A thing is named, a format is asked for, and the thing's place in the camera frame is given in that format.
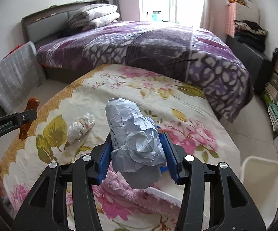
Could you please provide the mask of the blue grey paper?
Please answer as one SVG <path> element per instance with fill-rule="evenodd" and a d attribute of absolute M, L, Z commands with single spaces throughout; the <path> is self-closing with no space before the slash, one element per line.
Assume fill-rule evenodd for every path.
<path fill-rule="evenodd" d="M 157 124 L 126 99 L 110 99 L 105 111 L 113 146 L 113 170 L 132 189 L 146 189 L 161 180 L 160 169 L 167 166 L 167 161 Z"/>

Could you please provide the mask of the orange brown wrapper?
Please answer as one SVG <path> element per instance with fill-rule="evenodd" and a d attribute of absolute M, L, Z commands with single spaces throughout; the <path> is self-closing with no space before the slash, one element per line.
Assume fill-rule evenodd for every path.
<path fill-rule="evenodd" d="M 19 138 L 20 140 L 25 140 L 28 137 L 28 130 L 31 127 L 32 122 L 37 118 L 37 108 L 40 104 L 38 98 L 30 98 L 27 102 L 25 112 L 28 111 L 28 114 L 22 117 L 23 124 L 19 129 Z"/>

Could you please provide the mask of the white paper tissue box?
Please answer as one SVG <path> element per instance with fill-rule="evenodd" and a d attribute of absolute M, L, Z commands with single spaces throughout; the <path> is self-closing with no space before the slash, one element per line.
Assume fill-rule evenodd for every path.
<path fill-rule="evenodd" d="M 171 194 L 168 194 L 162 190 L 159 189 L 158 186 L 155 186 L 154 184 L 146 189 L 143 189 L 146 193 L 152 194 L 155 197 L 158 197 L 160 199 L 166 200 L 170 202 L 171 204 L 174 204 L 178 207 L 181 207 L 182 200 L 179 198 L 172 196 Z"/>

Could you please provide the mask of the white plastic trash bin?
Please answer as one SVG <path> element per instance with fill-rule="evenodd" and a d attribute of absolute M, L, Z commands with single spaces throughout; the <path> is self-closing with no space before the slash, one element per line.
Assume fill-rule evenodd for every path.
<path fill-rule="evenodd" d="M 240 180 L 269 228 L 278 209 L 278 162 L 249 156 L 241 166 Z"/>

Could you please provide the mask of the crumpled white tissue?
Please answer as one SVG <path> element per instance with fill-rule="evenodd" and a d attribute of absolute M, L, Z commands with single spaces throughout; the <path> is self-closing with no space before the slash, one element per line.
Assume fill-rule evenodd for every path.
<path fill-rule="evenodd" d="M 67 130 L 67 142 L 74 143 L 84 136 L 95 124 L 95 119 L 92 114 L 86 113 L 78 121 L 75 121 Z"/>

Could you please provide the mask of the grey checked cloth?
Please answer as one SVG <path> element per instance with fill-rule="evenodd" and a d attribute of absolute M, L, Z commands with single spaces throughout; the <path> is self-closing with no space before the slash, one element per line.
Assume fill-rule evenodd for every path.
<path fill-rule="evenodd" d="M 0 106 L 6 114 L 46 80 L 36 55 L 36 47 L 29 41 L 0 61 Z"/>

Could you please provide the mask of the floral cream sheet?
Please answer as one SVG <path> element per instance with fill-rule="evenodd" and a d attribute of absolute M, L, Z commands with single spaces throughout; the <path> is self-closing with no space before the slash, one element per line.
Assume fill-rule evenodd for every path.
<path fill-rule="evenodd" d="M 18 211 L 33 184 L 51 162 L 75 162 L 112 136 L 114 146 L 133 155 L 143 140 L 128 140 L 129 112 L 110 111 L 108 101 L 135 103 L 172 143 L 200 161 L 226 162 L 238 174 L 240 152 L 216 118 L 201 89 L 145 69 L 101 65 L 57 93 L 38 111 L 25 140 L 15 138 L 2 158 L 8 199 Z"/>

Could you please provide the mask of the purple patterned bed blanket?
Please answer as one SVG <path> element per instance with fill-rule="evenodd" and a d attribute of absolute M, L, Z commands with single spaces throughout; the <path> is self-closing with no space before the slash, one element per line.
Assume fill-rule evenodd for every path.
<path fill-rule="evenodd" d="M 39 46 L 37 61 L 70 70 L 120 64 L 153 71 L 202 90 L 229 122 L 254 94 L 249 72 L 229 46 L 206 29 L 179 24 L 120 21 L 84 30 Z"/>

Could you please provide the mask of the dark bed headboard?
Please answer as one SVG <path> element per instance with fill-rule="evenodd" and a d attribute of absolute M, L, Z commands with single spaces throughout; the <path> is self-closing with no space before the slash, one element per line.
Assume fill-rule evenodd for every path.
<path fill-rule="evenodd" d="M 96 1 L 52 5 L 22 18 L 21 26 L 25 42 L 38 43 L 66 29 L 68 20 L 78 9 L 95 3 Z"/>

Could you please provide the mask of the black low bench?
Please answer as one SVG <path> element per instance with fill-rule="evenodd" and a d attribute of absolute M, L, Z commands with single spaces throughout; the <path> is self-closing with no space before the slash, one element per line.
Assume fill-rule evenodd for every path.
<path fill-rule="evenodd" d="M 274 63 L 265 54 L 258 52 L 247 44 L 237 41 L 230 35 L 227 35 L 225 43 L 248 70 L 251 76 L 254 94 L 262 95 L 266 83 L 272 76 Z"/>

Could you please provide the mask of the teal basket at window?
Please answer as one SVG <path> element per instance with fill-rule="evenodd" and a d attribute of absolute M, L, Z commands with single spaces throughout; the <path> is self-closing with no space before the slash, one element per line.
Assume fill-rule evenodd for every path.
<path fill-rule="evenodd" d="M 159 11 L 159 10 L 153 10 L 153 13 L 152 13 L 152 20 L 153 20 L 154 22 L 162 21 L 162 12 Z"/>

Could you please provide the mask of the pile of dark clothes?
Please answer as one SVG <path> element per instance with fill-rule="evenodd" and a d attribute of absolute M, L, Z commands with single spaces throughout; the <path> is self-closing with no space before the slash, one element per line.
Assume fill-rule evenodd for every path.
<path fill-rule="evenodd" d="M 234 21 L 234 38 L 261 53 L 265 51 L 265 40 L 268 34 L 269 32 L 256 22 L 248 20 Z"/>

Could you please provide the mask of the stacked purple white pillows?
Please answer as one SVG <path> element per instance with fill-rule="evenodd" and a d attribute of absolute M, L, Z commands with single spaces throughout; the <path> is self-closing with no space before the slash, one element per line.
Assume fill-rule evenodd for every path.
<path fill-rule="evenodd" d="M 94 29 L 114 23 L 120 18 L 118 7 L 111 4 L 91 4 L 76 11 L 68 20 L 72 29 Z"/>

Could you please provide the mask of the pink white drawer cabinet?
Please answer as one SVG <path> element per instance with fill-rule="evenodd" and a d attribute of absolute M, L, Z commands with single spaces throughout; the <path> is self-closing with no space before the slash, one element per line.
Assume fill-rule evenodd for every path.
<path fill-rule="evenodd" d="M 249 0 L 227 0 L 225 33 L 234 37 L 235 21 L 252 21 L 260 23 L 260 10 Z"/>

